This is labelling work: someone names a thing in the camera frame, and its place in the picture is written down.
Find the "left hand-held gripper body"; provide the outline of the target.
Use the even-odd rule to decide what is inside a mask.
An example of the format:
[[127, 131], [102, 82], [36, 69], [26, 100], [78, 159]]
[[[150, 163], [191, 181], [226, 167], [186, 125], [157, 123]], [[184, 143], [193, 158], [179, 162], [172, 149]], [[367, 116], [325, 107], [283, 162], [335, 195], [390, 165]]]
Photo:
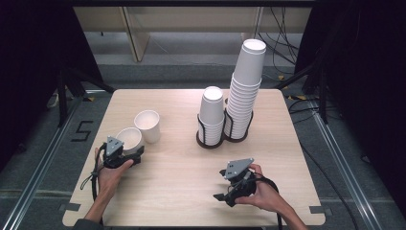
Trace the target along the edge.
[[124, 143], [111, 136], [107, 137], [102, 158], [103, 165], [108, 169], [117, 169], [128, 160], [132, 160], [134, 165], [141, 162], [141, 157], [129, 159], [127, 155], [124, 155]]

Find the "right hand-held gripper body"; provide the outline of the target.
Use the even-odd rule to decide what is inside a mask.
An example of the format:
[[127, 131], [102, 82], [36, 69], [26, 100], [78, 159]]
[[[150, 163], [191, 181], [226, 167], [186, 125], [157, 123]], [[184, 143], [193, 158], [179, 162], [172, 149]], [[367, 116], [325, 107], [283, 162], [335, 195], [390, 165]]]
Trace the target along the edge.
[[255, 175], [249, 169], [254, 162], [253, 158], [229, 161], [227, 164], [226, 174], [223, 176], [230, 182], [226, 194], [226, 203], [230, 207], [236, 205], [236, 199], [241, 196], [250, 196], [256, 191]]

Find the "white disposable paper cup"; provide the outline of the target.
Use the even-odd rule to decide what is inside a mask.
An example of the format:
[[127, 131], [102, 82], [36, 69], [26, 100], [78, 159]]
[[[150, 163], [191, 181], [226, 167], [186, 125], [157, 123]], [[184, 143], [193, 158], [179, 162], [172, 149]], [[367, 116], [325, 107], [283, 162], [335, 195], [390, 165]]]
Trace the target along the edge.
[[127, 127], [121, 130], [116, 138], [124, 143], [124, 154], [135, 153], [144, 145], [142, 132], [136, 127]]
[[160, 116], [154, 110], [141, 111], [134, 119], [134, 125], [143, 134], [147, 143], [154, 144], [159, 141], [160, 134]]

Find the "black wire cup holder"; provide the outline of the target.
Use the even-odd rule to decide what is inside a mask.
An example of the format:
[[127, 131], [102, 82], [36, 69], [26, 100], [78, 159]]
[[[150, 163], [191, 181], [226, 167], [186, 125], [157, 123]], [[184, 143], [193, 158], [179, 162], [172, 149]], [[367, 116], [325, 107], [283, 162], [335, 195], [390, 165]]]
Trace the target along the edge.
[[231, 117], [231, 115], [228, 113], [227, 109], [224, 109], [223, 114], [224, 114], [224, 119], [223, 119], [222, 132], [221, 132], [220, 137], [218, 138], [218, 141], [215, 144], [209, 143], [208, 138], [207, 138], [207, 134], [208, 134], [207, 128], [205, 127], [205, 125], [203, 124], [203, 122], [200, 120], [200, 118], [197, 115], [198, 131], [195, 134], [195, 140], [201, 148], [212, 150], [212, 149], [218, 148], [223, 143], [223, 141], [228, 141], [231, 143], [240, 143], [247, 138], [250, 125], [254, 118], [254, 112], [251, 112], [248, 126], [247, 126], [247, 128], [245, 128], [244, 135], [239, 139], [232, 137], [232, 132], [236, 129], [237, 122], [235, 121], [234, 118]]

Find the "short stack of white cups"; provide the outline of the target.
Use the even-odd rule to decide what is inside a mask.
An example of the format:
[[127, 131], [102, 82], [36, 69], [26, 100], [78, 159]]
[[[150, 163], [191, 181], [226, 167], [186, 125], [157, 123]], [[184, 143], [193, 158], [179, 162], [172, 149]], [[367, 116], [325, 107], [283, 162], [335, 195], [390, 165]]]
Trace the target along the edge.
[[207, 128], [210, 144], [215, 144], [222, 132], [223, 104], [223, 92], [220, 88], [208, 86], [204, 90], [198, 117]]

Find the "tall stack of white cups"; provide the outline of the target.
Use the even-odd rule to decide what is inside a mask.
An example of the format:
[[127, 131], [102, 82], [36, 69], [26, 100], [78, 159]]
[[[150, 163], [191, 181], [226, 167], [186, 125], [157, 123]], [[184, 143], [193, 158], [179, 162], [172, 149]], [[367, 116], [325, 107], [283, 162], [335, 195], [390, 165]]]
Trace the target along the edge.
[[254, 38], [244, 40], [241, 45], [226, 104], [224, 134], [230, 139], [241, 140], [247, 134], [261, 84], [265, 52], [265, 43]]

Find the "person's left hand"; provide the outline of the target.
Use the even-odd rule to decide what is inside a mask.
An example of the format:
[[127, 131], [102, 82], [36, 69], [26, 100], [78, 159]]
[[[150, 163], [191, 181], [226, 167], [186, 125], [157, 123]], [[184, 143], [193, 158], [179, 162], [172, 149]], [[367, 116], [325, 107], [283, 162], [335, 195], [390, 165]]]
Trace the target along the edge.
[[119, 168], [109, 169], [99, 159], [97, 167], [99, 188], [96, 200], [109, 201], [116, 193], [122, 176], [132, 165], [133, 161], [127, 160]]

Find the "person's right hand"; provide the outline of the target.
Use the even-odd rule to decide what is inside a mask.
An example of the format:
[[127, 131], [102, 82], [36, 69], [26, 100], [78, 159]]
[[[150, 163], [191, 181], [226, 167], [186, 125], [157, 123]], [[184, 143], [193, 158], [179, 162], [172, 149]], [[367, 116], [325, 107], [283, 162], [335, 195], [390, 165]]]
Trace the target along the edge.
[[256, 191], [250, 196], [241, 196], [236, 199], [236, 204], [253, 205], [261, 210], [278, 213], [283, 206], [283, 199], [279, 193], [268, 183], [260, 181], [262, 171], [260, 165], [251, 164], [249, 169], [255, 173]]

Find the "black metal stand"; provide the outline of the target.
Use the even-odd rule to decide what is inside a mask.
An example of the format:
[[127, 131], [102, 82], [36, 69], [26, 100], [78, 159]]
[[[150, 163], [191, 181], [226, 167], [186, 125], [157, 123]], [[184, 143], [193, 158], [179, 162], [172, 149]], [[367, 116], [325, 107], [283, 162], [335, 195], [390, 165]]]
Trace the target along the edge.
[[321, 61], [313, 61], [306, 68], [295, 73], [289, 79], [283, 80], [281, 83], [277, 84], [275, 88], [283, 89], [303, 77], [306, 77], [306, 80], [302, 87], [302, 91], [306, 95], [313, 94], [315, 90], [318, 90], [319, 115], [322, 118], [322, 121], [327, 124], [327, 77], [324, 71], [324, 64]]
[[59, 74], [56, 76], [57, 85], [57, 98], [58, 98], [58, 108], [59, 108], [59, 126], [62, 127], [64, 123], [68, 120], [68, 106], [67, 106], [67, 96], [66, 90], [69, 89], [75, 98], [82, 98], [85, 94], [85, 89], [81, 84], [83, 81], [87, 81], [99, 89], [102, 89], [108, 93], [113, 93], [116, 89], [108, 84], [104, 83], [103, 80], [98, 80], [90, 75], [85, 74], [76, 68], [62, 68]]

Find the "person's dark sleeve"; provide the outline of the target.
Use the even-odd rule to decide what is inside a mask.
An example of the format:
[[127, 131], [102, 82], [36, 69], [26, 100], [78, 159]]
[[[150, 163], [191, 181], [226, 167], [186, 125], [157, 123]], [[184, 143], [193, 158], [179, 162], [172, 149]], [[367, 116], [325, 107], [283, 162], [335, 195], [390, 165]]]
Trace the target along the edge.
[[77, 220], [72, 230], [103, 230], [103, 226], [92, 220], [81, 218]]

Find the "black tape strip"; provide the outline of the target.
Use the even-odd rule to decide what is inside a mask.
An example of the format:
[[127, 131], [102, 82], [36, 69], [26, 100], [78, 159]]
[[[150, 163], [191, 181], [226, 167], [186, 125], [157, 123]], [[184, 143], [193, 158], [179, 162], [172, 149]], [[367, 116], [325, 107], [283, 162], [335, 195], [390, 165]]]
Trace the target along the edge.
[[326, 216], [332, 216], [331, 209], [323, 206], [309, 206], [311, 214], [324, 214]]

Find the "beige wooden cabinet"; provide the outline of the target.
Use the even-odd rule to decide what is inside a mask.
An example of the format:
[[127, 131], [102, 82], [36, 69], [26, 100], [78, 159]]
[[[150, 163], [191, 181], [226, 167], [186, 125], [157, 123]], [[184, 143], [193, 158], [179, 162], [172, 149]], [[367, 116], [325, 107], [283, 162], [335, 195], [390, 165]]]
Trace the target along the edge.
[[75, 7], [86, 32], [125, 32], [133, 59], [143, 59], [152, 33], [289, 34], [305, 31], [310, 9], [288, 7]]

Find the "aluminium floor rail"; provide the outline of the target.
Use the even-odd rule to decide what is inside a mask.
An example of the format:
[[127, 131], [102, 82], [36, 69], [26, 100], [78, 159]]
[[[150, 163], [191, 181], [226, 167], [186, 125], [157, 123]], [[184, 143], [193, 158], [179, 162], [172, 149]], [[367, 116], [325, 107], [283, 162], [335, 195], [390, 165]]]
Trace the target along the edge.
[[348, 189], [350, 200], [366, 228], [384, 230], [383, 220], [378, 215], [375, 205], [385, 202], [386, 188], [372, 164], [363, 154], [343, 120], [331, 115], [330, 121], [326, 123], [322, 119], [321, 111], [315, 108], [315, 103], [310, 103], [308, 106], [312, 106], [313, 120]]
[[5, 192], [6, 198], [15, 198], [16, 202], [9, 212], [7, 219], [2, 225], [2, 230], [17, 230], [22, 219], [25, 217], [33, 199], [37, 188], [43, 181], [43, 178], [51, 166], [52, 161], [55, 158], [56, 151], [58, 150], [62, 138], [66, 133], [66, 130], [71, 123], [71, 120], [81, 104], [82, 98], [74, 98], [71, 104], [68, 106], [68, 113], [66, 118], [61, 124], [56, 127], [53, 133], [52, 139], [49, 141], [47, 148], [41, 153], [40, 160], [34, 164], [34, 170], [30, 174], [30, 179], [20, 192], [16, 194], [12, 192]]

